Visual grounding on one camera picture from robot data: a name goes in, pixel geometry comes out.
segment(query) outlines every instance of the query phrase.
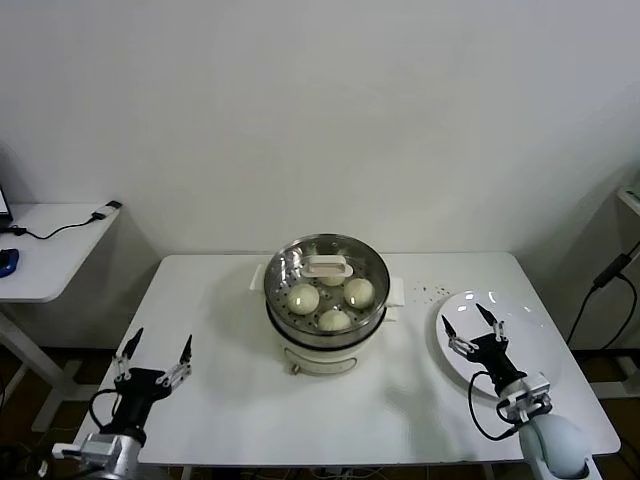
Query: lid handle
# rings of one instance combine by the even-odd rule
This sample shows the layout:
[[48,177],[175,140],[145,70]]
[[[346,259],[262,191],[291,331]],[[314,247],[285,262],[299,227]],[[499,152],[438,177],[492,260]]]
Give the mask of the lid handle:
[[350,277],[351,275],[353,275],[353,267],[342,255],[311,255],[304,259],[303,277]]

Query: table leg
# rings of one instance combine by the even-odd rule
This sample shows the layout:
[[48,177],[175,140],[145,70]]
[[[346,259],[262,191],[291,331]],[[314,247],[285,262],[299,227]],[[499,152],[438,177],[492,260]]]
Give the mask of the table leg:
[[11,397],[11,394],[28,371],[29,367],[26,363],[23,363],[20,365],[18,371],[13,374],[13,377],[11,377],[11,380],[9,380],[9,383],[7,383],[7,386],[4,389],[4,403],[7,403],[7,400],[9,400],[9,397]]
[[192,472],[192,467],[190,466],[182,467],[182,475],[180,475],[180,480],[190,480],[191,472]]
[[11,379],[11,391],[24,376],[26,367],[36,372],[52,387],[47,400],[33,422],[31,429],[34,432],[45,432],[49,428],[60,403],[63,401],[87,401],[99,387],[99,385],[76,384],[73,381],[73,376],[80,368],[80,361],[67,362],[64,370],[61,369],[33,340],[1,312],[0,342],[23,362],[23,366],[18,370],[21,376],[15,382],[15,376]]
[[495,475],[493,474],[493,468],[490,463],[482,464],[482,472],[484,473],[485,480],[495,480]]
[[596,397],[600,400],[608,398],[640,398],[640,369],[631,357],[616,358],[618,365],[627,375],[624,382],[594,382],[591,383]]

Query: power cord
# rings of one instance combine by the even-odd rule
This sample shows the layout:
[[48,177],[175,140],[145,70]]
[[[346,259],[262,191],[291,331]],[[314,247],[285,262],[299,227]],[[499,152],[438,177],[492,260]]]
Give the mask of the power cord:
[[635,469],[633,468],[633,465],[631,465],[631,463],[629,463],[629,460],[627,460],[626,458],[624,458],[622,456],[622,453],[618,452],[616,454],[618,456],[618,458],[622,461],[622,463],[624,463],[627,468],[629,469],[629,471],[633,474],[633,476],[635,478],[637,478],[638,480],[640,480],[640,475],[638,474],[638,472],[635,471]]
[[52,231],[48,235],[41,236],[33,233],[26,227],[20,227],[18,225],[12,225],[10,227],[0,228],[0,233],[12,233],[17,237],[21,237],[22,235],[29,235],[37,240],[49,240],[51,237],[57,235],[58,233],[64,230],[67,230],[70,228],[84,227],[97,220],[104,220],[105,218],[107,218],[109,215],[111,215],[116,210],[119,210],[120,208],[122,208],[122,203],[112,200],[109,203],[97,209],[95,212],[93,212],[91,214],[91,217],[89,217],[88,220],[81,223],[72,223],[69,225],[63,225],[62,227],[56,228],[54,231]]
[[604,347],[600,348],[600,350],[605,350],[606,348],[611,346],[613,342],[615,342],[620,337],[622,332],[629,325],[629,323],[633,319],[633,315],[635,313],[636,306],[638,303],[638,293],[633,283],[631,283],[631,281],[623,275],[622,270],[624,270],[627,267],[627,265],[631,263],[632,257],[636,252],[636,250],[638,250],[638,248],[640,248],[640,240],[633,246],[631,250],[629,250],[628,253],[621,253],[620,255],[618,255],[593,280],[593,284],[591,285],[591,288],[589,289],[584,299],[582,300],[582,305],[580,305],[580,310],[578,311],[578,315],[576,316],[576,319],[573,321],[573,325],[571,326],[571,331],[569,332],[569,336],[567,337],[567,341],[566,341],[567,345],[569,345],[569,343],[571,342],[571,339],[573,338],[573,334],[575,333],[576,329],[578,328],[578,325],[580,324],[580,321],[582,320],[582,315],[584,314],[587,303],[589,302],[593,294],[596,293],[601,288],[605,287],[609,282],[611,282],[615,278],[622,280],[627,285],[629,285],[629,287],[631,288],[631,292],[633,293],[633,303],[631,306],[631,310],[629,311],[629,315],[627,316],[627,319],[622,324],[622,327],[618,330],[618,332],[614,335],[614,337],[609,342],[607,342],[607,344]]
[[493,436],[493,435],[489,435],[481,426],[480,423],[478,422],[478,419],[476,418],[476,412],[473,409],[473,399],[472,399],[472,392],[473,392],[473,384],[476,381],[476,378],[478,378],[480,375],[489,375],[489,372],[485,372],[485,371],[480,371],[480,372],[476,372],[472,375],[471,380],[469,381],[469,388],[467,389],[467,401],[469,403],[469,413],[471,413],[471,420],[473,420],[473,424],[476,426],[476,428],[478,429],[478,431],[488,440],[491,440],[492,442],[498,442],[500,440],[504,440],[505,438],[509,438],[510,436],[512,436],[514,433],[516,433],[518,431],[517,427],[511,427],[508,430],[505,430],[504,432],[502,432],[500,435],[497,436]]
[[93,423],[95,423],[100,430],[104,428],[104,425],[102,424],[102,422],[100,422],[100,420],[98,420],[96,412],[93,411],[93,402],[95,402],[96,398],[98,398],[100,395],[106,395],[108,393],[118,393],[118,391],[115,388],[105,388],[104,390],[98,390],[91,396],[91,399],[89,400],[89,415],[91,416],[91,420],[93,420]]
[[618,339],[618,337],[620,337],[620,335],[622,335],[622,332],[624,332],[625,328],[627,328],[627,325],[629,325],[629,323],[633,319],[633,314],[635,313],[636,306],[638,305],[638,292],[636,291],[636,287],[633,285],[633,283],[631,283],[631,280],[625,277],[622,273],[619,273],[617,275],[617,278],[619,278],[620,280],[625,282],[627,285],[629,285],[629,288],[633,293],[633,302],[631,303],[631,310],[629,310],[629,315],[627,315],[627,319],[624,321],[624,323],[622,324],[620,329],[616,332],[616,334],[613,336],[613,338],[609,340],[609,342],[604,347],[602,347],[601,350],[605,350],[609,348],[611,344],[615,342]]

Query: cable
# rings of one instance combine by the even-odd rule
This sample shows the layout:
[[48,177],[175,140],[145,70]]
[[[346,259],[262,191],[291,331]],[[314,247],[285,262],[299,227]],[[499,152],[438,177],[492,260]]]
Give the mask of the cable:
[[29,231],[29,229],[26,227],[20,227],[18,225],[12,225],[11,227],[0,228],[0,233],[13,233],[17,237],[20,237],[26,234],[38,240],[48,240],[54,235],[57,235],[58,233],[64,230],[67,230],[69,228],[84,227],[85,225],[89,225],[90,223],[95,222],[96,220],[104,220],[105,218],[107,218],[109,215],[113,214],[115,211],[119,210],[120,208],[122,208],[122,203],[116,200],[111,200],[110,202],[106,203],[104,206],[95,210],[91,214],[89,219],[86,220],[85,222],[64,225],[62,227],[56,228],[53,232],[44,236],[40,236],[36,233]]
[[467,389],[467,401],[469,403],[469,413],[471,413],[471,420],[473,420],[473,424],[476,426],[478,431],[485,438],[487,438],[488,440],[491,440],[492,442],[497,442],[500,440],[504,440],[505,438],[509,438],[511,435],[516,433],[517,429],[515,427],[511,427],[510,429],[502,432],[500,435],[494,437],[493,435],[489,435],[487,432],[485,432],[484,429],[480,426],[480,423],[478,423],[478,419],[476,418],[476,413],[473,410],[473,399],[471,394],[473,391],[473,384],[475,383],[476,378],[478,378],[480,375],[489,375],[489,372],[480,371],[480,372],[474,373],[473,376],[471,377],[471,380],[469,381],[469,388]]
[[105,388],[104,390],[98,390],[91,396],[91,399],[89,400],[89,415],[91,415],[91,420],[93,420],[93,423],[95,423],[100,430],[104,428],[104,425],[100,423],[100,420],[98,420],[96,413],[93,411],[93,402],[95,402],[96,398],[98,398],[100,395],[106,395],[107,393],[118,393],[118,391],[115,388]]
[[640,452],[638,451],[638,449],[636,447],[633,446],[633,444],[627,440],[626,438],[618,435],[620,437],[620,440],[622,441],[623,444],[625,444],[627,447],[629,447],[633,453],[635,453],[636,458],[638,459],[638,461],[640,462]]
[[569,343],[571,342],[571,339],[573,338],[573,334],[575,333],[576,328],[578,327],[578,324],[580,323],[580,319],[582,318],[582,314],[584,313],[584,309],[587,306],[587,302],[591,298],[591,295],[596,293],[596,290],[598,290],[598,288],[596,286],[592,286],[591,289],[589,290],[589,292],[587,293],[587,295],[584,297],[584,300],[582,300],[582,305],[580,305],[580,311],[578,312],[578,315],[576,316],[576,319],[573,321],[573,326],[571,327],[571,332],[569,332],[569,336],[567,337],[567,345],[569,345]]
[[624,458],[620,452],[618,452],[616,455],[618,455],[618,458],[622,460],[622,463],[624,463],[627,466],[629,471],[633,473],[633,476],[636,477],[638,480],[640,480],[640,475],[638,474],[638,472],[634,470],[633,466],[629,463],[629,461],[626,458]]
[[370,470],[371,473],[368,473],[367,475],[351,475],[350,478],[358,478],[358,479],[363,479],[363,478],[369,478],[369,477],[373,477],[374,475],[382,478],[382,480],[387,480],[387,477],[385,477],[381,471],[384,467],[380,467],[380,468],[376,468],[374,469],[369,469],[369,468],[358,468],[357,470]]
[[25,230],[24,233],[26,233],[27,235],[30,235],[33,238],[36,238],[38,240],[49,240],[51,237],[53,237],[54,235],[62,232],[63,230],[67,230],[68,228],[84,227],[85,225],[89,225],[91,222],[95,222],[96,220],[97,220],[97,218],[91,217],[86,222],[73,223],[71,225],[65,225],[63,227],[56,228],[53,232],[51,232],[49,235],[45,235],[44,237],[41,237],[40,235],[36,235],[35,233],[30,232],[29,230]]
[[600,350],[605,350],[606,348],[611,346],[613,342],[615,342],[618,339],[618,337],[622,334],[624,329],[627,328],[627,325],[629,325],[629,323],[633,319],[633,314],[636,312],[636,306],[638,305],[638,292],[636,291],[636,287],[633,285],[633,283],[631,283],[631,281],[627,277],[625,277],[622,273],[619,273],[616,276],[617,278],[625,282],[627,285],[629,285],[629,288],[631,288],[631,292],[633,293],[633,303],[631,304],[631,310],[629,310],[629,315],[627,316],[627,319],[624,321],[620,329],[613,336],[613,338],[609,340],[609,343],[607,343]]

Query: black cable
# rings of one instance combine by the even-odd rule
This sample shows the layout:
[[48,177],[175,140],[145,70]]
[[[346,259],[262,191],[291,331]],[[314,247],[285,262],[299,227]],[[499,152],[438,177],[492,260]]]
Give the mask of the black cable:
[[628,460],[624,458],[620,452],[618,452],[616,455],[618,455],[618,458],[622,460],[622,463],[624,463],[627,466],[629,471],[633,473],[633,476],[636,477],[638,480],[640,480],[640,475],[638,474],[638,472],[634,470],[633,466],[628,462]]
[[571,331],[569,332],[569,336],[567,337],[567,345],[569,345],[569,342],[571,342],[571,339],[573,338],[573,334],[575,333],[576,328],[578,328],[578,324],[580,323],[580,320],[582,319],[582,314],[584,313],[584,309],[587,306],[587,302],[591,298],[591,295],[596,293],[596,290],[598,290],[597,287],[595,285],[592,286],[591,289],[589,290],[589,292],[587,293],[587,295],[582,300],[582,305],[580,305],[580,311],[578,312],[578,315],[576,316],[576,319],[573,321],[573,326],[571,327]]
[[633,451],[633,453],[635,453],[635,454],[636,454],[636,457],[637,457],[637,459],[638,459],[638,462],[640,462],[640,452],[638,451],[638,449],[637,449],[636,447],[634,447],[634,446],[633,446],[633,444],[632,444],[629,440],[627,440],[626,438],[624,438],[624,437],[620,437],[620,440],[622,441],[622,443],[623,443],[624,445],[626,445],[627,447],[629,447],[629,448]]
[[93,402],[95,402],[96,398],[98,398],[100,395],[106,395],[107,393],[118,393],[118,391],[115,388],[105,388],[104,390],[98,390],[91,396],[91,399],[89,400],[89,415],[91,415],[91,420],[93,420],[93,423],[95,423],[96,426],[101,430],[104,428],[104,425],[100,423],[100,420],[98,420],[96,413],[93,411]]
[[613,342],[615,342],[618,339],[618,337],[622,334],[624,329],[627,328],[627,325],[629,325],[629,323],[633,319],[633,314],[636,312],[636,306],[638,305],[638,292],[636,291],[636,287],[633,285],[633,283],[631,283],[631,281],[627,277],[625,277],[622,273],[619,273],[618,275],[616,275],[616,277],[622,280],[623,282],[625,282],[627,285],[629,285],[629,288],[633,293],[633,303],[631,304],[631,310],[629,310],[629,315],[627,316],[627,319],[624,321],[620,329],[616,332],[613,338],[609,340],[609,343],[607,343],[600,350],[607,349],[609,346],[611,346]]
[[86,222],[73,223],[71,225],[65,225],[63,227],[56,228],[53,232],[51,232],[49,235],[45,235],[44,237],[41,237],[40,235],[36,235],[35,233],[30,232],[29,230],[26,230],[24,233],[26,233],[27,235],[32,236],[33,238],[37,238],[38,240],[49,240],[51,237],[53,237],[54,235],[62,232],[63,230],[67,230],[68,228],[84,227],[85,225],[89,225],[91,222],[95,222],[96,220],[97,220],[97,218],[91,217]]
[[487,432],[484,431],[484,429],[480,426],[480,423],[478,423],[478,419],[476,418],[476,413],[473,410],[473,400],[472,400],[472,391],[473,391],[473,384],[476,381],[476,378],[478,378],[480,375],[489,375],[489,372],[476,372],[473,374],[473,376],[471,377],[471,380],[469,381],[469,388],[467,390],[467,401],[469,403],[469,413],[471,413],[471,420],[473,420],[473,424],[476,426],[476,428],[478,429],[478,431],[487,439],[493,441],[493,442],[497,442],[499,440],[504,440],[505,438],[510,437],[511,435],[513,435],[514,433],[516,433],[517,429],[515,427],[512,427],[506,431],[504,431],[503,433],[501,433],[498,436],[493,436],[493,435],[489,435]]

